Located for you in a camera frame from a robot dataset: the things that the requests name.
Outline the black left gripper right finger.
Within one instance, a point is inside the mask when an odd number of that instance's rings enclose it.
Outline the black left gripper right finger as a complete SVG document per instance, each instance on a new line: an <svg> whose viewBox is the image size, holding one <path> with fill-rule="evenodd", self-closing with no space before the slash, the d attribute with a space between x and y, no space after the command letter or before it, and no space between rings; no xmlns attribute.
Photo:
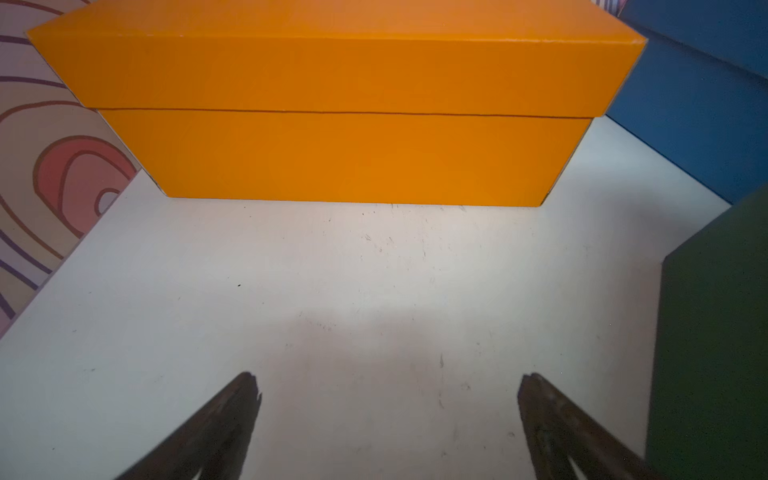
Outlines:
<svg viewBox="0 0 768 480"><path fill-rule="evenodd" d="M538 479L658 479L660 474L538 373L522 377L520 418Z"/></svg>

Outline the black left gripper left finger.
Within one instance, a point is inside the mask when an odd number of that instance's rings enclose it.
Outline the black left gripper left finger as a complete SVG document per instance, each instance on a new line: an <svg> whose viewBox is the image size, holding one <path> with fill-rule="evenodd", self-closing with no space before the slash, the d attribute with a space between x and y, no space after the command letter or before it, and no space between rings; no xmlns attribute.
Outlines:
<svg viewBox="0 0 768 480"><path fill-rule="evenodd" d="M255 375L240 373L119 477L238 479L261 403Z"/></svg>

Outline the orange shoebox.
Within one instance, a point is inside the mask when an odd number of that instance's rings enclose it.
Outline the orange shoebox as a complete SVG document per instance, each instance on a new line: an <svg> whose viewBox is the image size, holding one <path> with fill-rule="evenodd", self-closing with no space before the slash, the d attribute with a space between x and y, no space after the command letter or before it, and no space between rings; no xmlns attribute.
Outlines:
<svg viewBox="0 0 768 480"><path fill-rule="evenodd" d="M28 37L170 197L506 207L646 44L589 1L98 1Z"/></svg>

